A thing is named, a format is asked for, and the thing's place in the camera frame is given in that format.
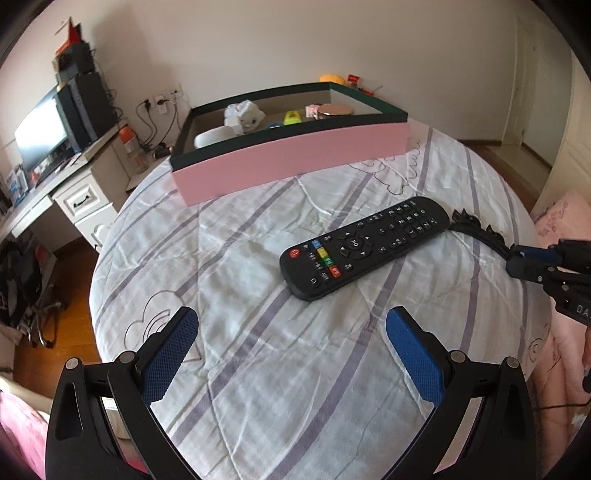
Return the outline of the copper lid jar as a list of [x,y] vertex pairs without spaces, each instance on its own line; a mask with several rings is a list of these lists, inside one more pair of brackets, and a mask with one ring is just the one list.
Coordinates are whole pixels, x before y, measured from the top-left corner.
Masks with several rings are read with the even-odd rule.
[[344,116],[351,116],[355,113],[353,107],[338,104],[338,103],[325,103],[318,106],[317,118],[318,119],[330,119]]

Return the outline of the black computer tower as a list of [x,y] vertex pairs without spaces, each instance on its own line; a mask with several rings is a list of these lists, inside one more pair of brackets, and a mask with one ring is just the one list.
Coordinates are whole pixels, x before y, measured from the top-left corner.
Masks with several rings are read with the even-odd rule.
[[77,75],[55,94],[57,110],[74,152],[85,150],[116,124],[97,72]]

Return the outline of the black hair claw clip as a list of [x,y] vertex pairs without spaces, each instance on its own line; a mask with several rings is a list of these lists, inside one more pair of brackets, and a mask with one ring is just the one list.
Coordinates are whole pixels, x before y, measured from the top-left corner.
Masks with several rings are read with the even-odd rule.
[[468,235],[484,243],[499,254],[504,260],[510,258],[511,250],[507,246],[503,235],[495,231],[490,225],[483,228],[479,218],[469,214],[465,209],[461,212],[458,210],[453,212],[449,229],[451,231]]

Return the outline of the pink and green storage box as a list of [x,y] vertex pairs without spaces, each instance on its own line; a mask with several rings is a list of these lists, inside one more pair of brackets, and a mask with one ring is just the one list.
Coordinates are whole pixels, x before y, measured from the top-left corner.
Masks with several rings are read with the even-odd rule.
[[[259,128],[201,149],[199,133],[223,125],[230,104],[250,100],[266,114]],[[353,107],[351,116],[308,119],[310,104]],[[290,110],[301,123],[283,125]],[[407,151],[408,114],[376,97],[338,85],[315,82],[274,87],[217,100],[190,110],[173,147],[172,178],[185,205],[308,172]]]

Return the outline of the white astronaut figure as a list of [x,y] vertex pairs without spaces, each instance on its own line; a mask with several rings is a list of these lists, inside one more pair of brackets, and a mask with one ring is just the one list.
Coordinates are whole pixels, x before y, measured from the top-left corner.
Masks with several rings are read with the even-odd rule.
[[263,110],[250,100],[230,104],[224,111],[224,125],[230,127],[236,135],[245,135],[256,130],[265,118]]

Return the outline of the white plastic dome object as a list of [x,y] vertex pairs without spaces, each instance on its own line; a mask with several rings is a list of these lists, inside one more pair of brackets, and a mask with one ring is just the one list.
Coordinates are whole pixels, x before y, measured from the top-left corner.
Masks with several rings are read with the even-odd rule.
[[209,145],[235,138],[235,130],[229,126],[219,126],[211,130],[199,133],[194,137],[193,146],[195,149],[201,149]]

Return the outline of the orange octopus plush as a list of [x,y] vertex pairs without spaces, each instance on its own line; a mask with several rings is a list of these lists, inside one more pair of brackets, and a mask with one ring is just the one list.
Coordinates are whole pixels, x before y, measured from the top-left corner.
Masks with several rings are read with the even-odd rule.
[[346,79],[342,78],[342,76],[339,76],[337,74],[324,74],[320,78],[318,78],[318,81],[327,82],[327,83],[335,83],[335,84],[342,85],[342,86],[348,85],[348,83],[346,83]]

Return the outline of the white desk with drawers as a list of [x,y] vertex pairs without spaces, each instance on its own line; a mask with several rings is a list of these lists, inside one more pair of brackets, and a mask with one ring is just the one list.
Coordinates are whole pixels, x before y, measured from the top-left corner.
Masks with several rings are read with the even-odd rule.
[[63,168],[50,174],[1,220],[1,238],[19,237],[52,206],[58,206],[95,250],[127,198],[130,181],[125,150],[112,127]]

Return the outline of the orange cap bottle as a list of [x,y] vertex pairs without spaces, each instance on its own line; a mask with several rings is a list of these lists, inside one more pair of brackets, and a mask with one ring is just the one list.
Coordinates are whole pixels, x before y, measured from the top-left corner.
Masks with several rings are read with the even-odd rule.
[[119,139],[127,154],[127,157],[134,163],[136,173],[143,173],[148,169],[148,162],[145,158],[143,148],[140,146],[139,140],[133,129],[125,125],[118,131]]

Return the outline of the black tv remote control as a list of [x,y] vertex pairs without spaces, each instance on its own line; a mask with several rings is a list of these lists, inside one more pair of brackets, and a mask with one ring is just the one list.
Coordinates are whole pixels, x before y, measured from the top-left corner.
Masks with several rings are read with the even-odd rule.
[[432,199],[412,197],[287,248],[280,271],[298,299],[315,301],[398,259],[451,225]]

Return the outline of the office chair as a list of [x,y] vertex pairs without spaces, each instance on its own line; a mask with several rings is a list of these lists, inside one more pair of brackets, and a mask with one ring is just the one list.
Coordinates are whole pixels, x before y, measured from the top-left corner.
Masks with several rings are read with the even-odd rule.
[[1,324],[23,333],[32,347],[51,349],[43,327],[49,313],[62,309],[55,285],[43,287],[43,274],[32,248],[15,241],[1,244]]

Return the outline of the pink white block toy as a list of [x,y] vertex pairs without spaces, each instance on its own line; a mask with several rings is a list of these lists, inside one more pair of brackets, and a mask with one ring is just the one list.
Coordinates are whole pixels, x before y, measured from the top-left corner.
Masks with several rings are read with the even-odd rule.
[[307,117],[308,119],[317,119],[319,107],[320,107],[319,104],[310,104],[310,105],[305,106],[305,108],[304,108],[305,117]]

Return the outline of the striped white bed quilt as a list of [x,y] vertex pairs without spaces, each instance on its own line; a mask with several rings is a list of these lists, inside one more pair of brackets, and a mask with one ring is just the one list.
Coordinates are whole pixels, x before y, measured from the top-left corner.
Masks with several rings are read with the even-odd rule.
[[197,341],[153,412],[204,479],[379,479],[427,419],[384,335],[404,306],[450,349],[525,372],[551,305],[475,239],[448,232],[315,302],[287,289],[280,254],[416,195],[465,210],[508,243],[537,241],[529,210],[480,156],[415,123],[405,155],[366,160],[192,207],[163,163],[133,191],[93,273],[103,361],[139,347],[181,306]]

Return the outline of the red toy crate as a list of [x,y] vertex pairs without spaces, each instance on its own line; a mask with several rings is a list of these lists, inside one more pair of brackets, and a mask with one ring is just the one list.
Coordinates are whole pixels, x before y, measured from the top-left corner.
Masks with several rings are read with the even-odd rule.
[[366,86],[365,83],[363,83],[362,78],[353,74],[348,75],[348,78],[346,78],[346,84],[349,86],[349,88],[356,89],[363,94],[370,96],[375,96],[377,91],[380,91],[383,88],[382,85],[375,88],[370,88]]

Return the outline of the computer monitor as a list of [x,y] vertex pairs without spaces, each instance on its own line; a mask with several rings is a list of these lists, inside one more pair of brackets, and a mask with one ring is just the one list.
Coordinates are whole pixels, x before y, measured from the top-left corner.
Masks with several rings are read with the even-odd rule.
[[51,89],[25,116],[14,137],[22,167],[33,183],[44,180],[74,155]]

